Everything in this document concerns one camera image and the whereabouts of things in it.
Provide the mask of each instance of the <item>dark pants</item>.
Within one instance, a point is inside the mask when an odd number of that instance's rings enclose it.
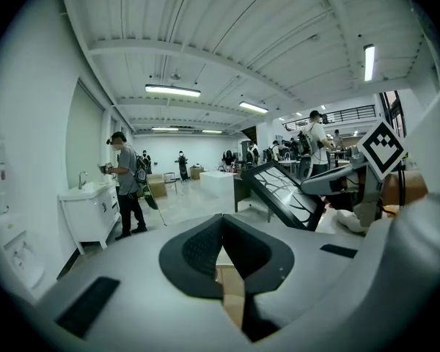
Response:
[[[124,196],[119,195],[119,209],[122,218],[123,235],[130,235],[131,233],[131,211],[133,211],[135,219],[139,222],[139,228],[141,230],[147,229],[144,214],[137,199],[137,193],[126,194]]]

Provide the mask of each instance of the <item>railing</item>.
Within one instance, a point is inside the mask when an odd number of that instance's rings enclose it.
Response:
[[[323,115],[323,124],[334,124],[336,122],[345,122],[349,120],[367,119],[368,117],[376,117],[375,106],[363,106],[355,109],[343,109],[341,111],[329,112]],[[309,118],[294,120],[284,123],[287,131],[299,131],[309,124]]]

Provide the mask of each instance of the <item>white t-shirt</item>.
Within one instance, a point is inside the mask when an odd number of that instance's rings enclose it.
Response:
[[[327,164],[328,156],[326,149],[324,147],[318,149],[318,141],[321,142],[321,140],[326,139],[323,124],[311,122],[305,127],[304,133],[308,135],[312,141],[312,146],[310,147],[312,152],[312,164]]]
[[[280,153],[279,153],[279,146],[274,145],[274,146],[272,147],[272,152],[274,153],[274,157],[273,157],[273,159],[274,159],[275,161],[279,161],[279,156],[280,156]]]

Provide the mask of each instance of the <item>black rubber pad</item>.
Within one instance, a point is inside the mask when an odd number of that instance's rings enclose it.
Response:
[[[342,255],[343,257],[347,257],[347,258],[354,258],[355,254],[357,254],[356,249],[344,248],[342,246],[333,245],[331,243],[327,243],[326,245],[323,245],[322,247],[320,247],[320,250],[332,254]]]
[[[119,280],[100,276],[57,319],[57,324],[83,338],[119,284]]]

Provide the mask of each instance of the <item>white box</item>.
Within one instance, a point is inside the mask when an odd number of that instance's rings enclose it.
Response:
[[[216,197],[234,197],[233,173],[209,171],[200,173],[200,187]]]

